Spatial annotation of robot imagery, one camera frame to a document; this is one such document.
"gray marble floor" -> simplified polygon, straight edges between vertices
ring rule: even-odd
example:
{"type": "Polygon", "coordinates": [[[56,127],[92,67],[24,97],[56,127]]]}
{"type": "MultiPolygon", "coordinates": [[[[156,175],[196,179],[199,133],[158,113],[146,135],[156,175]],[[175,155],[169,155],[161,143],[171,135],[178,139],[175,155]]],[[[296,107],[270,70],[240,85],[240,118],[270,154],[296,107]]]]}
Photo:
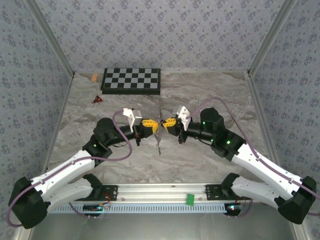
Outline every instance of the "gray marble floor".
{"type": "MultiPolygon", "coordinates": [[[[111,118],[122,108],[135,108],[144,118],[156,121],[172,116],[177,105],[185,105],[190,112],[205,99],[217,96],[226,101],[255,148],[266,155],[262,134],[252,106],[247,83],[240,77],[224,73],[168,73],[161,75],[161,95],[101,95],[99,82],[76,74],[63,114],[61,128],[48,167],[52,169],[73,156],[90,139],[96,123],[101,118],[111,118]],[[92,103],[96,95],[103,102],[92,103]]],[[[225,125],[240,134],[236,125],[219,102],[215,107],[224,117],[225,125]]],[[[117,117],[119,125],[128,124],[123,116],[117,117]]],[[[200,114],[194,118],[200,120],[200,114]]],[[[94,170],[103,183],[196,183],[221,182],[228,173],[238,173],[248,179],[256,178],[226,159],[220,158],[206,145],[188,138],[178,144],[177,138],[159,128],[156,136],[143,139],[137,147],[132,142],[132,155],[120,162],[104,162],[94,170]]],[[[127,146],[113,148],[112,158],[125,156],[127,146]]]]}

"blue floral wallpaper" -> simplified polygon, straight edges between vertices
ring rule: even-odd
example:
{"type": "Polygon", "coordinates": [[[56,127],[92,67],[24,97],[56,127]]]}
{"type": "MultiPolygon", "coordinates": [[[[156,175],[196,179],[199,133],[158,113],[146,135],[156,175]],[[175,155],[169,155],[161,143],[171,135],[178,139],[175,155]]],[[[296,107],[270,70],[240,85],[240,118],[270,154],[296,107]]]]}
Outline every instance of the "blue floral wallpaper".
{"type": "MultiPolygon", "coordinates": [[[[319,189],[319,1],[298,0],[254,80],[283,167],[313,177],[319,189]]],[[[320,201],[312,212],[320,212],[320,201]]],[[[314,239],[320,239],[320,218],[307,220],[314,239]]]]}
{"type": "Polygon", "coordinates": [[[16,180],[40,174],[70,79],[23,0],[0,1],[0,239],[16,180]]]}
{"type": "Polygon", "coordinates": [[[37,0],[75,71],[244,70],[283,0],[37,0]]]}

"checkerboard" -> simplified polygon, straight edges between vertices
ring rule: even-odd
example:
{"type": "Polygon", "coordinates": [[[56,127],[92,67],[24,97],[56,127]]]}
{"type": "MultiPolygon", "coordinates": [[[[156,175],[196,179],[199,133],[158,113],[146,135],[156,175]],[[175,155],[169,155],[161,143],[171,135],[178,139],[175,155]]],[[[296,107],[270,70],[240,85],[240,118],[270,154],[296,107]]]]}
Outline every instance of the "checkerboard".
{"type": "Polygon", "coordinates": [[[102,94],[160,95],[160,68],[106,68],[102,94]]]}

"green clip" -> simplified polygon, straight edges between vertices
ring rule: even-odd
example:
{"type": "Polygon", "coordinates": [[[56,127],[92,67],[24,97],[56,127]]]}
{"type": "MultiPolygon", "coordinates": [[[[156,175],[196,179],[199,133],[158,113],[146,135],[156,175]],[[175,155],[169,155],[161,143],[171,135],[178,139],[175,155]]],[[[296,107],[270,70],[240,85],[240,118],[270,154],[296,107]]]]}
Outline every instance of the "green clip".
{"type": "Polygon", "coordinates": [[[186,205],[193,206],[195,203],[195,195],[194,194],[187,194],[186,195],[186,205]]]}

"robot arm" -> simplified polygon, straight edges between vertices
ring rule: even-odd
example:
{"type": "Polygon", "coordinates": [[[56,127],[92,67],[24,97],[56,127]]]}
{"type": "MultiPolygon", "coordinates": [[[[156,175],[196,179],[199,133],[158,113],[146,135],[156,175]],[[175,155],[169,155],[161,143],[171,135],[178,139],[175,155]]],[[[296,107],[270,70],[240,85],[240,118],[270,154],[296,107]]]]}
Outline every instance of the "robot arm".
{"type": "Polygon", "coordinates": [[[218,156],[246,168],[265,182],[249,181],[238,174],[230,173],[221,184],[227,196],[236,194],[239,197],[258,200],[278,209],[282,216],[293,223],[303,222],[315,197],[292,182],[302,184],[315,192],[317,183],[314,179],[309,176],[302,179],[257,152],[260,159],[268,166],[291,180],[288,181],[276,174],[256,159],[245,139],[226,129],[224,118],[213,107],[206,108],[200,113],[200,122],[188,119],[190,113],[185,106],[177,107],[173,114],[175,117],[161,121],[161,125],[169,134],[178,137],[180,144],[188,137],[208,141],[218,156]]]}
{"type": "MultiPolygon", "coordinates": [[[[138,110],[124,108],[123,115],[128,117],[129,125],[122,126],[120,129],[128,140],[135,139],[138,146],[141,139],[148,138],[158,129],[157,122],[152,119],[143,119],[138,110]]],[[[47,213],[59,206],[89,196],[100,195],[102,183],[93,174],[87,174],[74,183],[69,182],[102,163],[102,160],[90,157],[108,158],[112,154],[110,147],[124,142],[125,139],[110,118],[100,119],[93,133],[82,150],[67,161],[31,180],[22,177],[15,183],[9,205],[23,190],[35,185],[12,207],[12,211],[24,228],[36,226],[47,213]]]]}

